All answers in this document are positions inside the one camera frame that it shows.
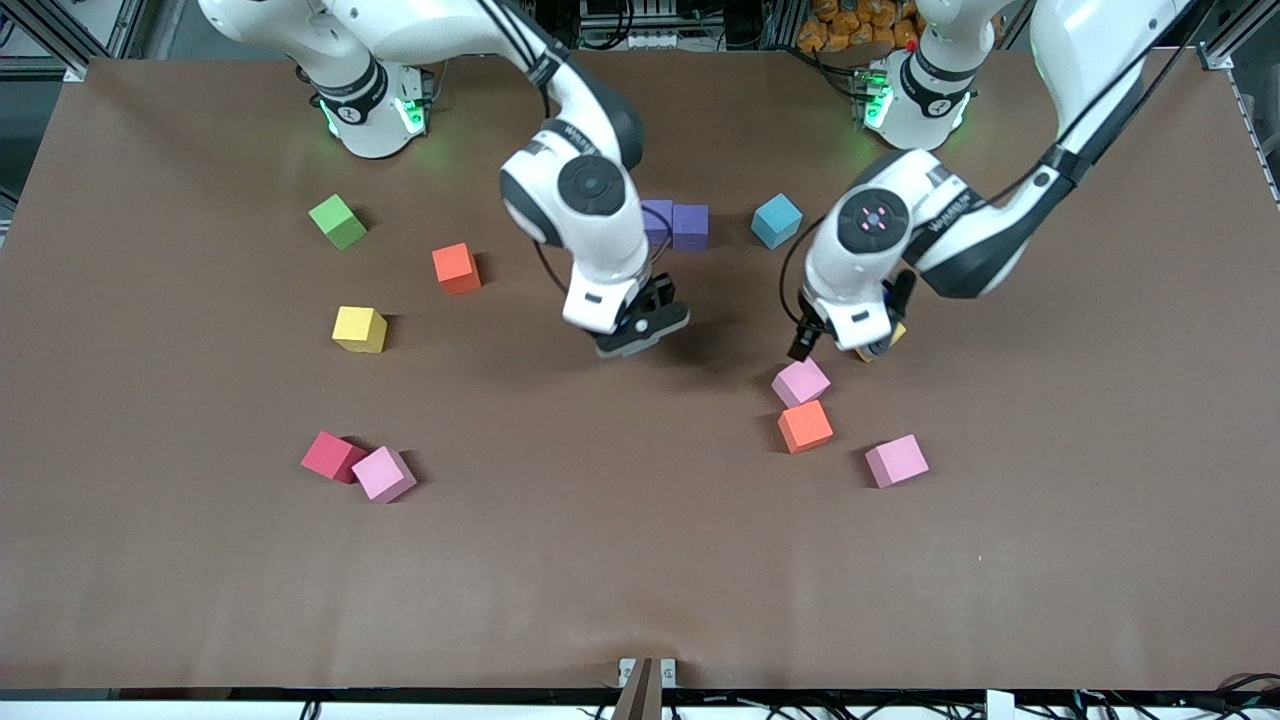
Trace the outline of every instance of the brown table surface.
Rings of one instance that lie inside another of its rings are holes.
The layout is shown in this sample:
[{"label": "brown table surface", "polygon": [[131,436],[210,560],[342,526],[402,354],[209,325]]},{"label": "brown table surface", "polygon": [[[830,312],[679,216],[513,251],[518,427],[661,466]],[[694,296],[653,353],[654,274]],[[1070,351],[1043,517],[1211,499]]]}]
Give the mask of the brown table surface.
[{"label": "brown table surface", "polygon": [[[643,195],[708,202],[662,265],[692,324],[617,361],[498,200],[540,104],[453,63],[431,136],[329,140],[289,64],[95,63],[0,255],[0,683],[1212,687],[1280,665],[1280,233],[1224,74],[1185,60],[1018,272],[920,293],[890,357],[826,343],[827,446],[785,452],[781,252],[882,147],[785,55],[586,59],[649,128]],[[992,59],[942,152],[984,192],[1052,140]],[[335,251],[306,211],[372,229]],[[466,241],[486,287],[447,297]],[[564,258],[557,256],[563,270]],[[342,351],[338,305],[392,315]],[[407,451],[392,506],[298,468]],[[874,489],[861,451],[933,466]]]}]

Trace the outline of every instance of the wire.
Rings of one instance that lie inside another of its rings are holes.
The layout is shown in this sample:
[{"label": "wire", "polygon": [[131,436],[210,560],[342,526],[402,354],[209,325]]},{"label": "wire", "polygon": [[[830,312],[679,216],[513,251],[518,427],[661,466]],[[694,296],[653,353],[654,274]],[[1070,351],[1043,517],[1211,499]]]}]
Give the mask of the wire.
[{"label": "wire", "polygon": [[1257,683],[1258,680],[1280,680],[1280,675],[1277,675],[1275,673],[1254,673],[1253,675],[1248,675],[1245,678],[1242,678],[1242,679],[1239,679],[1239,680],[1236,680],[1236,682],[1234,682],[1234,683],[1231,683],[1229,685],[1222,685],[1221,688],[1217,688],[1213,692],[1215,693],[1229,693],[1229,692],[1233,692],[1233,691],[1238,691],[1238,689],[1243,688],[1244,685],[1252,685],[1253,683]]},{"label": "wire", "polygon": [[559,279],[559,275],[557,275],[556,270],[552,269],[550,261],[547,260],[547,254],[543,252],[543,243],[538,242],[534,238],[529,238],[529,242],[534,243],[534,250],[538,252],[538,259],[543,263],[543,269],[547,270],[547,277],[549,277],[552,282],[556,283],[556,287],[558,287],[561,292],[568,295],[568,286],[564,284],[564,281]]},{"label": "wire", "polygon": [[823,214],[820,218],[810,223],[803,233],[800,233],[800,237],[797,237],[796,241],[791,243],[791,247],[787,249],[787,254],[782,256],[782,269],[778,270],[778,302],[782,304],[782,311],[787,314],[787,318],[791,318],[791,322],[795,323],[796,327],[804,327],[805,329],[817,333],[824,333],[827,332],[827,328],[815,328],[805,320],[801,320],[795,313],[791,311],[791,305],[787,304],[787,266],[791,265],[791,256],[796,254],[796,250],[799,250],[801,245],[804,245],[805,238],[813,234],[813,231],[818,229],[818,225],[826,219],[827,215]]},{"label": "wire", "polygon": [[832,68],[831,65],[826,65],[820,60],[815,60],[815,59],[805,55],[804,53],[801,53],[799,49],[792,47],[790,45],[765,45],[764,47],[760,47],[760,50],[762,51],[764,51],[764,50],[783,50],[787,54],[790,54],[792,58],[800,60],[801,63],[809,65],[810,68],[813,68],[815,70],[820,70],[823,67],[826,67],[827,72],[829,72],[831,74],[854,77],[854,70],[852,69],[850,69],[850,68]]},{"label": "wire", "polygon": [[[1196,29],[1192,31],[1192,35],[1196,35],[1196,32],[1199,31],[1201,26],[1204,24],[1204,20],[1208,19],[1210,12],[1211,12],[1211,4],[1206,5],[1204,13],[1201,15],[1201,19],[1197,20]],[[1156,46],[1157,42],[1160,42],[1158,37],[1156,40],[1152,40],[1147,45],[1147,47],[1142,53],[1138,54],[1137,58],[1134,58],[1133,60],[1130,60],[1129,64],[1125,65],[1125,68],[1123,70],[1120,70],[1119,73],[1116,73],[1116,77],[1112,78],[1111,82],[1107,83],[1107,86],[1105,88],[1102,88],[1101,92],[1098,92],[1096,96],[1093,96],[1093,100],[1089,100],[1089,104],[1085,105],[1084,109],[1080,110],[1080,113],[1075,115],[1075,119],[1071,120],[1071,124],[1066,126],[1066,129],[1064,129],[1061,133],[1059,133],[1057,138],[1053,141],[1053,145],[1061,143],[1064,140],[1066,140],[1066,137],[1069,135],[1071,135],[1073,132],[1075,132],[1075,128],[1079,127],[1079,124],[1084,120],[1084,118],[1089,114],[1089,111],[1093,110],[1093,108],[1096,108],[1097,104],[1101,102],[1102,99],[1106,97],[1115,88],[1115,86],[1119,85],[1120,81],[1126,74],[1129,74],[1130,70],[1133,70],[1133,68],[1138,67],[1139,63],[1142,63],[1142,61],[1144,61],[1147,59],[1147,55],[1151,54],[1151,50]],[[1140,110],[1142,106],[1147,104],[1147,100],[1149,100],[1151,96],[1156,92],[1156,88],[1160,87],[1160,83],[1162,83],[1165,81],[1165,77],[1172,69],[1174,63],[1178,61],[1178,56],[1181,55],[1181,53],[1183,53],[1184,49],[1185,49],[1185,46],[1179,45],[1178,50],[1174,51],[1174,55],[1171,58],[1169,58],[1169,61],[1166,61],[1165,67],[1161,68],[1160,73],[1156,76],[1156,79],[1153,79],[1151,82],[1151,86],[1147,88],[1146,92],[1143,92],[1142,97],[1138,99],[1138,102],[1129,111],[1129,117],[1125,118],[1124,124],[1120,126],[1120,132],[1123,132],[1124,128],[1129,127],[1129,123],[1133,120],[1134,115],[1138,114],[1138,110]],[[1116,132],[1115,137],[1112,137],[1112,140],[1111,140],[1112,142],[1115,142],[1116,137],[1120,137],[1120,132]],[[1016,188],[1021,187],[1021,184],[1024,182],[1027,182],[1027,178],[1032,177],[1037,170],[1039,170],[1039,168],[1041,168],[1041,164],[1036,163],[1030,169],[1028,169],[1025,173],[1023,173],[1023,176],[1020,178],[1018,178],[1016,181],[1014,181],[1012,183],[1010,183],[1007,187],[1005,187],[1005,190],[1001,190],[996,195],[991,196],[991,199],[979,197],[978,201],[974,202],[973,206],[968,210],[968,213],[973,213],[975,210],[980,210],[980,209],[983,209],[987,205],[991,205],[993,202],[1000,202],[1010,192],[1012,192]]]},{"label": "wire", "polygon": [[1023,706],[1023,705],[1019,705],[1018,710],[1021,710],[1023,712],[1030,712],[1032,715],[1038,715],[1041,717],[1050,717],[1051,720],[1061,720],[1061,717],[1059,717],[1057,712],[1053,712],[1047,706],[1043,706],[1043,707],[1044,707],[1044,712],[1041,712],[1039,710],[1032,710],[1030,707],[1027,707],[1027,706]]},{"label": "wire", "polygon": [[1125,700],[1125,697],[1123,694],[1117,693],[1116,691],[1111,691],[1111,694],[1116,696],[1116,700],[1119,700],[1120,702],[1123,702],[1123,703],[1128,705],[1129,707],[1133,707],[1134,710],[1137,710],[1147,720],[1160,720],[1160,717],[1156,717],[1155,712],[1147,710],[1146,707],[1138,705],[1137,702],[1132,702],[1132,701]]},{"label": "wire", "polygon": [[520,41],[525,45],[525,56],[529,58],[529,69],[532,69],[534,60],[536,58],[534,56],[534,46],[529,42],[529,36],[526,36],[525,31],[520,27],[520,23],[516,20],[516,15],[511,12],[509,5],[499,3],[498,8],[502,10],[502,14],[506,15],[507,22],[511,23],[512,32],[515,32],[520,37]]},{"label": "wire", "polygon": [[640,209],[644,210],[645,213],[649,213],[654,218],[658,218],[659,220],[662,220],[663,227],[667,228],[667,238],[662,241],[662,245],[658,247],[658,251],[654,252],[654,255],[653,255],[652,259],[649,259],[650,263],[657,263],[658,258],[662,258],[662,254],[666,252],[668,247],[671,247],[672,242],[675,242],[675,240],[676,240],[676,231],[673,231],[671,228],[671,220],[668,220],[667,218],[664,218],[660,213],[658,213],[653,208],[649,208],[648,205],[641,205]]},{"label": "wire", "polygon": [[489,19],[493,22],[494,27],[498,28],[498,32],[507,38],[507,44],[511,45],[511,49],[515,50],[516,55],[525,63],[525,72],[529,72],[529,69],[534,67],[534,59],[525,55],[524,49],[516,42],[516,38],[511,36],[511,31],[507,29],[507,26],[498,19],[498,14],[494,12],[493,6],[489,5],[489,1],[476,0],[476,5],[480,5],[484,14],[489,15]]},{"label": "wire", "polygon": [[[613,50],[618,45],[626,41],[627,36],[631,35],[631,26],[636,19],[636,6],[635,0],[627,0],[626,8],[618,10],[618,27],[613,28],[613,35],[604,42],[604,45],[591,45],[585,40],[579,40],[582,47],[588,50]],[[626,29],[622,28],[622,23],[626,20]]]}]

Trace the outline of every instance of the cube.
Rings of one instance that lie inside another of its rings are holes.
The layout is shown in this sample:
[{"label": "cube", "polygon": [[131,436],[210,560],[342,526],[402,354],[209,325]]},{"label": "cube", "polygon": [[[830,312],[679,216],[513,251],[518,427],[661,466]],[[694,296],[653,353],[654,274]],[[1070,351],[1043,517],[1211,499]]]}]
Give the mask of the cube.
[{"label": "cube", "polygon": [[787,441],[787,452],[792,455],[813,450],[835,434],[822,402],[817,400],[783,410],[778,428],[782,429],[782,439]]},{"label": "cube", "polygon": [[644,234],[649,238],[649,245],[657,247],[672,236],[672,209],[671,200],[641,200],[640,211],[644,213]]},{"label": "cube", "polygon": [[710,209],[707,205],[673,205],[671,246],[676,250],[707,250]]},{"label": "cube", "polygon": [[828,387],[831,387],[831,380],[813,361],[813,357],[805,359],[804,363],[787,365],[773,378],[773,392],[778,393],[787,407],[817,400]]},{"label": "cube", "polygon": [[914,478],[929,469],[915,436],[877,446],[867,454],[867,464],[872,466],[876,484],[882,488]]},{"label": "cube", "polygon": [[351,211],[351,208],[347,208],[347,204],[337,195],[316,205],[310,215],[320,232],[338,250],[351,247],[369,232],[365,225],[360,224],[360,219]]},{"label": "cube", "polygon": [[333,341],[352,352],[381,352],[387,342],[387,318],[372,307],[338,307]]},{"label": "cube", "polygon": [[774,250],[800,231],[801,219],[804,219],[804,214],[800,213],[800,209],[780,192],[773,196],[773,200],[755,210],[755,217],[751,218],[751,232],[760,238],[765,247]]},{"label": "cube", "polygon": [[311,450],[302,457],[302,466],[307,470],[320,473],[330,480],[349,486],[356,482],[356,474],[352,471],[352,468],[367,455],[369,452],[340,437],[320,430],[315,442],[311,443]]},{"label": "cube", "polygon": [[[890,338],[888,346],[893,347],[895,345],[897,345],[897,341],[902,340],[902,336],[905,336],[905,334],[906,334],[906,325],[901,320],[899,320],[893,325],[893,336]],[[879,357],[879,355],[872,355],[869,352],[869,350],[870,348],[865,347],[865,346],[864,347],[855,347],[854,348],[854,355],[856,355],[858,359],[861,360],[863,363],[870,363],[870,361],[876,360],[877,357]]]},{"label": "cube", "polygon": [[375,450],[352,468],[360,487],[374,502],[383,505],[404,495],[404,491],[417,484],[413,473],[408,471],[399,452],[383,446]]},{"label": "cube", "polygon": [[435,250],[431,252],[431,260],[435,263],[435,279],[440,281],[444,292],[462,295],[480,290],[480,270],[476,269],[476,259],[467,249],[467,243],[460,242]]}]

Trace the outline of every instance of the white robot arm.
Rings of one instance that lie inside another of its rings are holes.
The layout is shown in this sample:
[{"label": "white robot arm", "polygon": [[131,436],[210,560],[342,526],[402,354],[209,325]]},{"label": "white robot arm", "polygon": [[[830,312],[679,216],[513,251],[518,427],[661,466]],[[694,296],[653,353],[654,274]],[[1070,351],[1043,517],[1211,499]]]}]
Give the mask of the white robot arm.
[{"label": "white robot arm", "polygon": [[[998,286],[1030,234],[1124,129],[1143,95],[1147,54],[1189,4],[1039,0],[1032,45],[1057,110],[1057,141],[1002,208],[924,150],[897,152],[863,172],[805,258],[803,318],[790,355],[808,356],[823,332],[841,350],[886,351],[914,283],[910,272],[887,279],[899,261],[945,297],[978,297]],[[963,14],[965,4],[959,5]],[[977,5],[987,12],[984,0]]]},{"label": "white robot arm", "polygon": [[627,170],[644,126],[616,91],[508,0],[200,0],[232,40],[283,50],[320,95],[330,129],[356,155],[384,158],[425,132],[415,114],[425,65],[497,54],[561,113],[502,167],[512,219],[573,255],[563,316],[603,356],[630,355],[689,323],[675,284],[653,277],[640,200]]},{"label": "white robot arm", "polygon": [[863,124],[893,147],[933,150],[960,126],[973,78],[996,45],[991,18],[1006,0],[916,0],[928,22],[914,50],[872,63],[883,78]]}]

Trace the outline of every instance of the light blue cube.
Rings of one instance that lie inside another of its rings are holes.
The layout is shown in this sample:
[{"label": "light blue cube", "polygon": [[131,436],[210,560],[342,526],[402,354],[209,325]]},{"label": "light blue cube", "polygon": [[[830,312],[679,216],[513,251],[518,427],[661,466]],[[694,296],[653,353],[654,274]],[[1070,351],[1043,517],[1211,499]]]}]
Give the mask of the light blue cube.
[{"label": "light blue cube", "polygon": [[780,192],[755,211],[755,218],[751,219],[751,232],[769,250],[774,250],[800,232],[803,218],[800,209]]}]

